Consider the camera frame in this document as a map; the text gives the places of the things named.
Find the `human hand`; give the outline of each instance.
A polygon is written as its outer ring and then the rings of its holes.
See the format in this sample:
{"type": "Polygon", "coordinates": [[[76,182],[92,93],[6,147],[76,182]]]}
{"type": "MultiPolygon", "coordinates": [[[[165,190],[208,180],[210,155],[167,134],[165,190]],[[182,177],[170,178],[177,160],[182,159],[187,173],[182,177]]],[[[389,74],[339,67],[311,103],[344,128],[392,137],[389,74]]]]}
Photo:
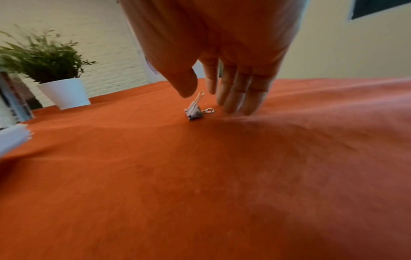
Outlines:
{"type": "Polygon", "coordinates": [[[225,112],[252,114],[264,101],[309,0],[120,0],[145,56],[182,97],[192,66],[225,112]],[[218,84],[218,59],[224,64],[218,84]]]}

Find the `wall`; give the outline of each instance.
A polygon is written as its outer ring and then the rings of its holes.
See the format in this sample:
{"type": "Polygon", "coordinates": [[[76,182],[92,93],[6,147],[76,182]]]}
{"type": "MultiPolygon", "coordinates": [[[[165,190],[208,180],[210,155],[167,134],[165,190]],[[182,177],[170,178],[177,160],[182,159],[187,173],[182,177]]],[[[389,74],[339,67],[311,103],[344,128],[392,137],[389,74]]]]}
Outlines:
{"type": "Polygon", "coordinates": [[[311,0],[279,78],[411,75],[411,4],[349,20],[352,0],[311,0]]]}
{"type": "MultiPolygon", "coordinates": [[[[56,30],[63,40],[79,42],[77,50],[98,64],[83,79],[90,97],[147,84],[132,36],[115,0],[1,0],[0,30],[56,30]]],[[[0,36],[0,42],[6,40],[0,36]]],[[[37,88],[29,87],[43,105],[52,105],[37,88]]]]}

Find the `brick wall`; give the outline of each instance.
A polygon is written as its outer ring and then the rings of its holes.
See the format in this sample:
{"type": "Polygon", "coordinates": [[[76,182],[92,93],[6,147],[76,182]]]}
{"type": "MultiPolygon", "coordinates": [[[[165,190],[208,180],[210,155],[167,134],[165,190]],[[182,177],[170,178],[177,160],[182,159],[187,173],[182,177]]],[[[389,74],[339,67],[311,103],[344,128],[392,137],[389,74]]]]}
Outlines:
{"type": "MultiPolygon", "coordinates": [[[[14,34],[18,26],[41,32],[56,30],[63,41],[98,64],[86,67],[81,79],[90,97],[147,84],[125,17],[115,0],[1,0],[0,30],[14,34]]],[[[0,36],[0,42],[6,37],[0,36]]],[[[25,80],[44,106],[52,105],[25,80]]]]}

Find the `plant pot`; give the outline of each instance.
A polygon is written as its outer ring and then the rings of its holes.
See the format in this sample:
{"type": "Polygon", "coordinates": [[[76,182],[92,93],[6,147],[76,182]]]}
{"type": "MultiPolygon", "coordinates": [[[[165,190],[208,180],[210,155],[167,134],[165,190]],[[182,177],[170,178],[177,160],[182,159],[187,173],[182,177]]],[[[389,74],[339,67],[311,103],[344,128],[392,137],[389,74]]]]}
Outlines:
{"type": "Polygon", "coordinates": [[[61,110],[90,104],[84,84],[79,78],[47,82],[38,87],[61,110]]]}

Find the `binder clip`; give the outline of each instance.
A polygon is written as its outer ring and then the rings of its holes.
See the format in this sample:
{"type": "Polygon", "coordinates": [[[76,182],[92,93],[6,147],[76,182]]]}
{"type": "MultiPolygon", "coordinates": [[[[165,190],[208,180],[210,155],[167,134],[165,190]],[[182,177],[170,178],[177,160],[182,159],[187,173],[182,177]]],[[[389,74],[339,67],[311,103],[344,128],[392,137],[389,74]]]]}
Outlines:
{"type": "Polygon", "coordinates": [[[201,118],[204,114],[214,113],[214,109],[207,108],[206,110],[201,110],[197,105],[198,101],[204,96],[204,91],[198,93],[196,100],[194,100],[187,109],[184,109],[185,115],[188,117],[188,120],[192,121],[196,118],[201,118]]]}

